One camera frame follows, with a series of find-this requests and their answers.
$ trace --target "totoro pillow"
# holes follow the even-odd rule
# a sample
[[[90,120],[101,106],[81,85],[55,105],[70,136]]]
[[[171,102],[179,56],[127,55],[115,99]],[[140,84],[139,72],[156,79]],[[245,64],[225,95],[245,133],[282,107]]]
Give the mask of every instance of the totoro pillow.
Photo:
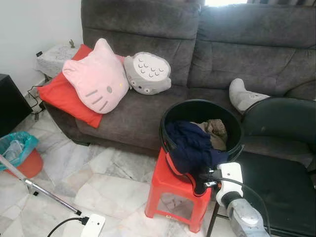
[[[100,114],[113,110],[129,88],[123,65],[105,39],[99,39],[87,57],[67,60],[63,74],[79,99]]]
[[[141,94],[154,95],[171,87],[169,63],[151,53],[125,57],[124,69],[130,85]]]

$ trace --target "gray sofa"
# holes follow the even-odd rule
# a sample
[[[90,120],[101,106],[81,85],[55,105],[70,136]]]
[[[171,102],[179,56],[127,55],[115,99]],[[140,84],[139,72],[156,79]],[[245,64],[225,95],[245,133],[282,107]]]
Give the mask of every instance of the gray sofa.
[[[95,129],[46,104],[62,131],[80,144],[110,141],[160,148],[164,111],[186,99],[206,99],[240,114],[228,88],[242,78],[248,90],[270,96],[315,99],[316,14],[314,7],[242,4],[202,7],[172,0],[83,0],[83,41],[106,38],[119,55],[144,51],[171,65],[172,87],[157,95],[130,90]],[[244,138],[250,152],[308,165],[307,144],[280,138]]]

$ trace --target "sofa backrest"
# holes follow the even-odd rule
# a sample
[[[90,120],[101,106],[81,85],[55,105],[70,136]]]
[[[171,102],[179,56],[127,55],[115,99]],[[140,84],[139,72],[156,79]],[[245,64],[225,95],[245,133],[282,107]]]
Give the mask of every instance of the sofa backrest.
[[[246,89],[282,96],[315,80],[314,7],[241,4],[202,8],[189,87]]]
[[[198,30],[198,6],[166,0],[82,0],[83,42],[105,38],[116,54],[166,59],[175,85],[186,85]]]

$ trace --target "trash bin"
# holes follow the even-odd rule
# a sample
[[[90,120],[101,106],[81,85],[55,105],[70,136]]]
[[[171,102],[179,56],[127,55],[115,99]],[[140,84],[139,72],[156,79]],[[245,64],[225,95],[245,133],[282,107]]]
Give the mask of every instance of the trash bin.
[[[35,149],[38,140],[33,135],[27,132],[14,132],[0,138],[0,154],[5,154],[10,145],[14,142],[22,144],[22,152],[18,152],[16,158],[10,160],[10,163],[17,167],[27,178],[36,176],[43,167],[43,160],[40,154]],[[6,167],[0,163],[0,171],[7,170]]]
[[[169,108],[162,116],[159,126],[160,140],[166,153],[176,148],[165,127],[169,122],[185,120],[202,123],[209,119],[221,119],[228,134],[226,143],[230,160],[242,149],[243,130],[238,119],[228,110],[207,100],[186,100]]]

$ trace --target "brown cloth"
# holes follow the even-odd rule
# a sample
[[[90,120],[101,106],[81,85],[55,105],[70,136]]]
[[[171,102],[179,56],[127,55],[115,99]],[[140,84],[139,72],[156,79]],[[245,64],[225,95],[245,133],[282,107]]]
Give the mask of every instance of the brown cloth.
[[[225,151],[226,142],[227,142],[227,131],[225,125],[220,119],[210,119],[203,123],[195,123],[199,126],[204,132],[211,135],[211,144],[214,149]]]

